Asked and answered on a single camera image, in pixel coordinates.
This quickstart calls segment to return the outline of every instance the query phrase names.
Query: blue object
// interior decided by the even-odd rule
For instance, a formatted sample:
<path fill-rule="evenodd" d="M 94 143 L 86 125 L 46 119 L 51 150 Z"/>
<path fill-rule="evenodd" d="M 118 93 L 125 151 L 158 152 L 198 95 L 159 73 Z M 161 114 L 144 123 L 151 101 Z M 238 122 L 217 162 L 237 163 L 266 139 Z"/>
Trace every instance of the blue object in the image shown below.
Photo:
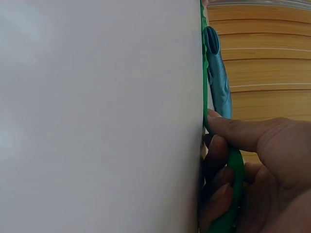
<path fill-rule="evenodd" d="M 205 46 L 207 48 L 208 83 L 213 98 L 215 111 L 224 118 L 232 118 L 232 101 L 229 90 L 228 76 L 221 55 L 220 40 L 212 27 L 206 27 Z"/>

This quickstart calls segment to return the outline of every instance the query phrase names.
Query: white paper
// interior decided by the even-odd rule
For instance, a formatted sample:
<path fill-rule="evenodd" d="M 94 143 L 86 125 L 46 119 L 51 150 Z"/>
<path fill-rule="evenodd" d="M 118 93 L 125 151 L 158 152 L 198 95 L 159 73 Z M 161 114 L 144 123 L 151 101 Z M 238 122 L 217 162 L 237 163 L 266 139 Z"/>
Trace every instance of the white paper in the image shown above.
<path fill-rule="evenodd" d="M 0 232 L 196 232 L 199 0 L 4 0 L 0 25 Z"/>

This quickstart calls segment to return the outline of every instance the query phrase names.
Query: hand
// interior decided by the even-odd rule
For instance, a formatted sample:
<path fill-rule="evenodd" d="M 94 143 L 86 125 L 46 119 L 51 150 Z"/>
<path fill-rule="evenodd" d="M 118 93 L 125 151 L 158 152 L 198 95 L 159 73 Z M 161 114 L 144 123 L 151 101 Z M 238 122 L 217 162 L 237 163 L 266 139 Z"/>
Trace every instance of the hand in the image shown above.
<path fill-rule="evenodd" d="M 232 200 L 234 171 L 224 167 L 227 142 L 256 152 L 262 164 L 245 164 L 245 192 L 236 222 L 237 233 L 311 232 L 311 123 L 275 118 L 242 122 L 209 110 L 216 135 L 204 136 L 209 148 L 203 162 L 199 225 L 207 232 Z"/>

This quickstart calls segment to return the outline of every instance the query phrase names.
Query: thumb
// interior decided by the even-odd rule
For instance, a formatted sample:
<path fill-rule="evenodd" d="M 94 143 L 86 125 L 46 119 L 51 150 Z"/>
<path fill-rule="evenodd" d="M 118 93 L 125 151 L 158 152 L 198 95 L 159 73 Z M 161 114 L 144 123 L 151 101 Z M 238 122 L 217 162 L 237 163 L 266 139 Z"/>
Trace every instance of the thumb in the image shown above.
<path fill-rule="evenodd" d="M 257 153 L 262 143 L 271 136 L 270 130 L 275 132 L 276 128 L 282 129 L 291 121 L 287 118 L 274 118 L 248 122 L 211 116 L 208 116 L 207 120 L 213 134 L 223 137 L 234 147 Z"/>

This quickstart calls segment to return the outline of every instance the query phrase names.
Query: green scissors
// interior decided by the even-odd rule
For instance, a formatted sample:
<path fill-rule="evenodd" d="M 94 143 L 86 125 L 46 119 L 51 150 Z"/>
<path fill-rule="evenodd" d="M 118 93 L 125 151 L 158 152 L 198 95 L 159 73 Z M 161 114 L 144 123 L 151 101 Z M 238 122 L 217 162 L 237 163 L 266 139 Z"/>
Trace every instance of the green scissors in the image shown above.
<path fill-rule="evenodd" d="M 202 53 L 203 53 L 203 125 L 212 133 L 207 122 L 207 72 L 208 72 L 208 59 L 207 59 L 207 46 L 204 29 L 207 27 L 206 17 L 204 16 L 204 7 L 201 2 L 201 32 L 202 32 Z M 242 189 L 244 183 L 244 162 L 241 152 L 229 146 L 229 160 L 227 166 L 234 169 L 235 180 L 233 184 L 233 200 L 229 210 L 212 222 L 208 233 L 230 233 L 232 232 L 233 225 L 236 221 L 236 216 L 239 210 L 239 204 L 242 197 Z"/>

